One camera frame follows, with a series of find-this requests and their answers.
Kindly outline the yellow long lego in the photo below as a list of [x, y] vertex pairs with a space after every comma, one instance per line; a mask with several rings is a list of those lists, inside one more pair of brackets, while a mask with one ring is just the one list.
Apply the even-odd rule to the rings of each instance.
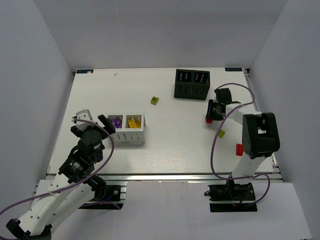
[[129, 128], [135, 128], [135, 129], [141, 128], [141, 122], [136, 121], [134, 118], [129, 118], [127, 120], [127, 123], [128, 123]]

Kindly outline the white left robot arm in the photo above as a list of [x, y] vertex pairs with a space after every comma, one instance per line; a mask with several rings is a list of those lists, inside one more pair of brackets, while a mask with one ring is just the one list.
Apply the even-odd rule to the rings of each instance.
[[6, 228], [18, 240], [50, 240], [58, 227], [78, 208], [90, 200], [106, 198], [106, 182], [97, 175], [95, 164], [103, 160], [103, 141], [116, 129], [103, 114], [93, 121], [85, 109], [72, 118], [71, 132], [79, 138], [61, 165], [47, 192], [35, 197], [36, 202]]

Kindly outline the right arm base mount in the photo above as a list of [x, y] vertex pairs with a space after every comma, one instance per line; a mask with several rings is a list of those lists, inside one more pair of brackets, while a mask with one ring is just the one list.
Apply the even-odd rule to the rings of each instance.
[[211, 213], [257, 212], [256, 195], [251, 183], [239, 185], [233, 181], [208, 185], [204, 196], [209, 198]]

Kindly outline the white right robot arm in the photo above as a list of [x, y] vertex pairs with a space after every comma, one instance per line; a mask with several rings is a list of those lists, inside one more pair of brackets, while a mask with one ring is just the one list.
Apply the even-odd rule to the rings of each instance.
[[226, 120], [233, 120], [242, 126], [241, 145], [243, 155], [227, 180], [234, 182], [235, 185], [248, 185], [262, 162], [280, 149], [280, 137], [275, 114], [256, 111], [251, 107], [253, 101], [248, 103], [233, 101], [229, 88], [219, 87], [214, 93], [215, 98], [208, 101], [205, 116], [207, 124], [214, 121], [220, 122], [212, 143], [211, 170], [215, 173], [213, 151], [219, 132]]

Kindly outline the small red lego brick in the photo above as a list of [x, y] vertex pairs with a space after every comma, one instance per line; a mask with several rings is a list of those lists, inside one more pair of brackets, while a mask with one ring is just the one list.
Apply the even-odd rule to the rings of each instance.
[[205, 122], [208, 123], [208, 124], [211, 124], [213, 122], [213, 120], [212, 119], [206, 119]]

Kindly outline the lime green lego brick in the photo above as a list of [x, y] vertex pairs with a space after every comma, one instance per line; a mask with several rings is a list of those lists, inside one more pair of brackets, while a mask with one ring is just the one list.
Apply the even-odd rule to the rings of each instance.
[[224, 136], [225, 136], [225, 131], [223, 131], [223, 130], [220, 130], [219, 131], [219, 133], [218, 133], [218, 136], [220, 137], [220, 138], [223, 138]]

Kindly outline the purple sloped lego brick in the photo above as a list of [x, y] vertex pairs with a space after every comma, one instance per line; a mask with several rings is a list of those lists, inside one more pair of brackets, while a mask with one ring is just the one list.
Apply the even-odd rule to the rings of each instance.
[[116, 129], [122, 128], [122, 120], [118, 117], [112, 119], [112, 124]]

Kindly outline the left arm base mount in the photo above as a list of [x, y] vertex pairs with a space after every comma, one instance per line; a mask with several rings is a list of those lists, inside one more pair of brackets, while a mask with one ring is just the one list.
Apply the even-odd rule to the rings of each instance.
[[79, 207], [81, 210], [121, 210], [127, 193], [127, 182], [107, 181], [105, 189]]

